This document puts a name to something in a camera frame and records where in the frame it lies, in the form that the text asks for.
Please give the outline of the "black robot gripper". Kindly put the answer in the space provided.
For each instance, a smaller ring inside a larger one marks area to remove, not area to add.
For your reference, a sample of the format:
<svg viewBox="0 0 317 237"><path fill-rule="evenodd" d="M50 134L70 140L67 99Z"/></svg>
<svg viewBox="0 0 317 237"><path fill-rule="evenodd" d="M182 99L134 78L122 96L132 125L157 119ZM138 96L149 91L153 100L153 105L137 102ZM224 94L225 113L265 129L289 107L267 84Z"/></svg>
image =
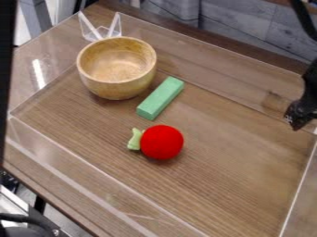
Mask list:
<svg viewBox="0 0 317 237"><path fill-rule="evenodd" d="M295 131L317 119L317 58L303 74L303 80L305 83L303 96L291 103L284 114L284 119Z"/></svg>

